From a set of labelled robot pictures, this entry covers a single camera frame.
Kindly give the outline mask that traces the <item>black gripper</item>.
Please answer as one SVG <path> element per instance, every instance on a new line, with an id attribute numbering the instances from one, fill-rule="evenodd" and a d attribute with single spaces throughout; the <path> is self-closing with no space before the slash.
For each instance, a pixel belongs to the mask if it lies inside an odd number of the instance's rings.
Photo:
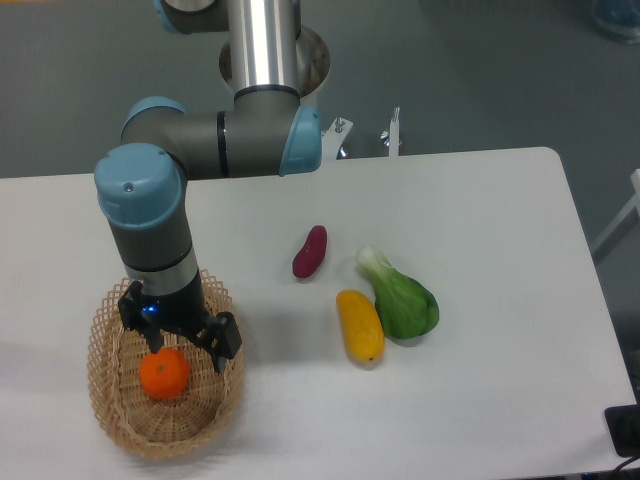
<path id="1" fill-rule="evenodd" d="M 223 373 L 242 346 L 242 337 L 231 312 L 208 313 L 200 273 L 168 294 L 151 295 L 145 287 L 135 280 L 118 300 L 123 327 L 144 338 L 151 353 L 158 353 L 164 345 L 161 330 L 188 337 L 209 354 L 214 371 Z"/>

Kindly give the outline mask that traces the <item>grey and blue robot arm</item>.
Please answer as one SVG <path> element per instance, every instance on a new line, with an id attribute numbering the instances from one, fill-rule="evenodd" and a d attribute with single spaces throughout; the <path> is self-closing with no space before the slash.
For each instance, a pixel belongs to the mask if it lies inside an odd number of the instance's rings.
<path id="1" fill-rule="evenodd" d="M 234 106 L 190 115 L 165 97 L 130 110 L 94 172 L 99 206 L 130 284 L 118 310 L 152 352 L 165 333 L 207 352 L 216 372 L 242 339 L 231 313 L 207 311 L 185 199 L 191 180 L 289 175 L 321 163 L 318 113 L 301 102 L 296 1 L 158 1 L 163 25 L 230 35 Z"/>

